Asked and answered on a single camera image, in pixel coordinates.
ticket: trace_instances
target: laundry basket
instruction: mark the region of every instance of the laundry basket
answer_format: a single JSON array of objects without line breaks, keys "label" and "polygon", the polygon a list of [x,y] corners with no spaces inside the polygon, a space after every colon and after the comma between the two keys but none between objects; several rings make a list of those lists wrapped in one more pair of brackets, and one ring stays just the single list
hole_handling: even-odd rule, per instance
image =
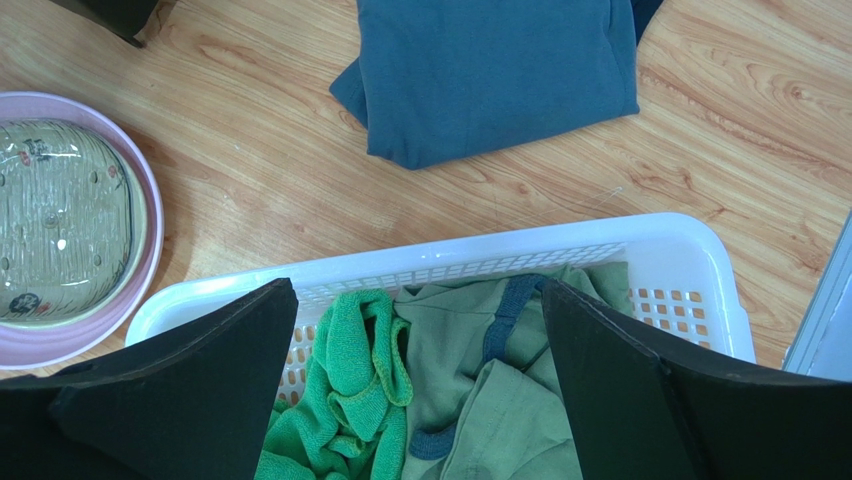
[{"label": "laundry basket", "polygon": [[320,316],[340,293],[535,267],[627,261],[634,316],[720,353],[754,362],[748,316],[722,242],[700,221],[657,213],[495,233],[184,282],[151,297],[126,345],[210,313],[276,278],[290,278],[299,313],[279,396],[296,403]]}]

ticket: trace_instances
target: folded blue shirt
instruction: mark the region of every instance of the folded blue shirt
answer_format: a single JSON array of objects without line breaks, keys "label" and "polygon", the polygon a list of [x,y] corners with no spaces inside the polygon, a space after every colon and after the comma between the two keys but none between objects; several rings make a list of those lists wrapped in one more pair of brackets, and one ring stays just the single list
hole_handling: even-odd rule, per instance
[{"label": "folded blue shirt", "polygon": [[559,135],[639,111],[636,41],[661,1],[359,0],[361,55],[331,92],[368,154],[409,169]]}]

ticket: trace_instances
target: pink plastic bowl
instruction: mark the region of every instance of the pink plastic bowl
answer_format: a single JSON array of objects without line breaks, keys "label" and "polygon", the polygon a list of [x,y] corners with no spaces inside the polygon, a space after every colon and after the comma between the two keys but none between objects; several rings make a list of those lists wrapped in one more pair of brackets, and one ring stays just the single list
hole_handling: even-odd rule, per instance
[{"label": "pink plastic bowl", "polygon": [[67,98],[37,92],[0,93],[0,122],[23,118],[65,120],[100,134],[139,179],[148,212],[142,258],[118,294],[93,315],[55,328],[0,326],[0,369],[38,368],[61,362],[94,347],[114,332],[151,286],[163,247],[163,202],[154,174],[139,148],[118,125],[95,110]]}]

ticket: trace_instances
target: folded clothing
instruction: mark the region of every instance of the folded clothing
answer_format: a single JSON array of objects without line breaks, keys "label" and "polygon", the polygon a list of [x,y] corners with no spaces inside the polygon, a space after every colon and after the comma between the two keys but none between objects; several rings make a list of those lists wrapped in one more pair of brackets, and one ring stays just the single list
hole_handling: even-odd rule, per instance
[{"label": "folded clothing", "polygon": [[580,478],[538,288],[557,278],[630,313],[627,264],[406,288],[414,398],[403,478]]},{"label": "folded clothing", "polygon": [[551,137],[639,111],[661,1],[358,0],[361,54],[331,93],[409,169]]},{"label": "folded clothing", "polygon": [[317,325],[304,396],[275,406],[255,478],[399,478],[413,395],[400,352],[408,327],[384,290],[338,296]]}]

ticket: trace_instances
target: wooden floor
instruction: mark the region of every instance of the wooden floor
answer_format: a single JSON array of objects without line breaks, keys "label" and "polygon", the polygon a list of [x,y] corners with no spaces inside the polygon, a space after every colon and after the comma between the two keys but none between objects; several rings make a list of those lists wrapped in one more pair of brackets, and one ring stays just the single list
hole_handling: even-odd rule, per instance
[{"label": "wooden floor", "polygon": [[0,90],[84,102],[142,149],[167,215],[150,293],[678,211],[725,242],[758,360],[777,367],[852,206],[850,24],[849,0],[666,0],[639,47],[641,114],[419,172],[367,157],[328,93],[358,54],[355,0],[178,0],[144,50],[47,0],[3,0]]}]

